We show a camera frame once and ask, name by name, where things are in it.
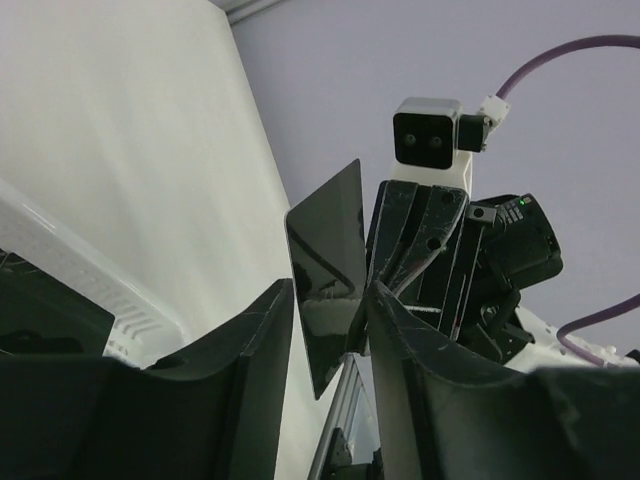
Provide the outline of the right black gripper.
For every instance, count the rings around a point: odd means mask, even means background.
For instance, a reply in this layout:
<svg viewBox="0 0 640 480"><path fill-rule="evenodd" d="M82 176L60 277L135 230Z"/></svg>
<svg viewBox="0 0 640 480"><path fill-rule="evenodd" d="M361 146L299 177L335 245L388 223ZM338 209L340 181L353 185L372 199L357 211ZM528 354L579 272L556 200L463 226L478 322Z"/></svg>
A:
<svg viewBox="0 0 640 480"><path fill-rule="evenodd" d="M383 283L427 324L457 340L476 270L484 214L463 189L387 180L366 242L366 285Z"/></svg>

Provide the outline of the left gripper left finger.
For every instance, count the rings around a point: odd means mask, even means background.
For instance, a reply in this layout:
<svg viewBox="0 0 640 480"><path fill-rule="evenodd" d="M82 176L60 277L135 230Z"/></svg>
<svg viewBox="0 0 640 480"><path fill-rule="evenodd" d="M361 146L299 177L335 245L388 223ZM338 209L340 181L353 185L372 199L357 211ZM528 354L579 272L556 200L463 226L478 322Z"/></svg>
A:
<svg viewBox="0 0 640 480"><path fill-rule="evenodd" d="M3 357L2 477L273 478L293 303L279 279L144 370L109 357Z"/></svg>

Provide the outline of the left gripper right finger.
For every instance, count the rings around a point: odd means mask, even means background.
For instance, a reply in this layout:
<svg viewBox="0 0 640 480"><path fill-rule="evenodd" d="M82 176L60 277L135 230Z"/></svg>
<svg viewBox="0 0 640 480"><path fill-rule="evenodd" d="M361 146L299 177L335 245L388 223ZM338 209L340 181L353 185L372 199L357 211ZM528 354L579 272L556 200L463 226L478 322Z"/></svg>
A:
<svg viewBox="0 0 640 480"><path fill-rule="evenodd" d="M364 299L388 479L635 479L639 373L521 373L450 340L381 283Z"/></svg>

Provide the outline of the black card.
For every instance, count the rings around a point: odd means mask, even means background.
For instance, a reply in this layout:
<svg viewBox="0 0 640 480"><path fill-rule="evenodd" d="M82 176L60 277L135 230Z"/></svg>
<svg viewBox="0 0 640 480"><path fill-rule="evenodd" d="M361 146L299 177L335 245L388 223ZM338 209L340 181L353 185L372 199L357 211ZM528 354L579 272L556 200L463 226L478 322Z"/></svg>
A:
<svg viewBox="0 0 640 480"><path fill-rule="evenodd" d="M313 395L320 399L347 352L366 280L361 162L356 159L285 215Z"/></svg>

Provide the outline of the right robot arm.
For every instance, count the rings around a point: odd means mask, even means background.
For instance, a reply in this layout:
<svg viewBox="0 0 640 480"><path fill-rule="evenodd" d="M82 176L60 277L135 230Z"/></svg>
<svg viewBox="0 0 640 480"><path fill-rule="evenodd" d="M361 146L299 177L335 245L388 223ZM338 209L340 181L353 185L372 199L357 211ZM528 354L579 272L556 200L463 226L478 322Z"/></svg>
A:
<svg viewBox="0 0 640 480"><path fill-rule="evenodd" d="M557 236L534 196L473 201L461 189L390 180L380 184L366 242L369 282L445 337L519 371L540 366L636 367L556 328L521 305L525 289L556 277Z"/></svg>

